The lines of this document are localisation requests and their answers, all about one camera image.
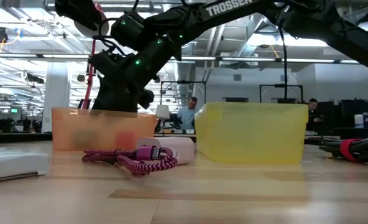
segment pink braided cable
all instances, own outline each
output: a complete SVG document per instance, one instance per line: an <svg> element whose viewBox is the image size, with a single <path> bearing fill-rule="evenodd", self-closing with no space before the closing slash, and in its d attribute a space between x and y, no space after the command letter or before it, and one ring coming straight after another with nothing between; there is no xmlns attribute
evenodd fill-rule
<svg viewBox="0 0 368 224"><path fill-rule="evenodd" d="M127 150L84 151L85 155L82 157L82 161L101 161L108 162L111 165L116 162L118 165L126 167L133 174L146 175L155 171L171 169L177 165L177 159L173 155L172 150L166 147L161 147L160 150L166 155L160 156L160 162L157 164L146 164L144 161L135 161L136 152Z"/></svg>

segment orange translucent bin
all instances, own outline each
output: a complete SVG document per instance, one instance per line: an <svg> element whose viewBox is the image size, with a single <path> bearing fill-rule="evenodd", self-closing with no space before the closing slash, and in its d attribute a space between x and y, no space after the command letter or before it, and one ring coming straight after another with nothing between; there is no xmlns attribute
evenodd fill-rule
<svg viewBox="0 0 368 224"><path fill-rule="evenodd" d="M156 115L103 110L53 108L53 150L136 149L152 138Z"/></svg>

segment yellow translucent bin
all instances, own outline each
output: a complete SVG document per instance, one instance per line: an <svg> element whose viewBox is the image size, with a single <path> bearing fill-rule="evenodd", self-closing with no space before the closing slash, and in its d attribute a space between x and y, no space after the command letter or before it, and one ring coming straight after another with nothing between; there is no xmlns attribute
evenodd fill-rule
<svg viewBox="0 0 368 224"><path fill-rule="evenodd" d="M307 122L307 105L207 103L195 115L196 141L216 162L299 162Z"/></svg>

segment blue shirt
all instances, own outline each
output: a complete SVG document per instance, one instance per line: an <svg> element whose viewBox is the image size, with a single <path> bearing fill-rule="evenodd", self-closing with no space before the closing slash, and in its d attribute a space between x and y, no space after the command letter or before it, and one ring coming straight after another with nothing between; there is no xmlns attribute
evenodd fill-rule
<svg viewBox="0 0 368 224"><path fill-rule="evenodd" d="M182 120L182 129L183 130L190 130L195 129L192 125L192 121L194 121L194 115L196 113L196 109L190 110L188 106L181 108L177 116Z"/></svg>

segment pink power adapter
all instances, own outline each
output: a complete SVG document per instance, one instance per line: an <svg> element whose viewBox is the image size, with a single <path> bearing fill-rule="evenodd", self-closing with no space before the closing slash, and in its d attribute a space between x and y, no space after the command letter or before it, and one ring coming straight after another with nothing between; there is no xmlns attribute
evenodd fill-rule
<svg viewBox="0 0 368 224"><path fill-rule="evenodd" d="M144 138L137 141L137 148L142 146L167 147L177 154L177 164L189 164L194 161L194 142L186 137Z"/></svg>

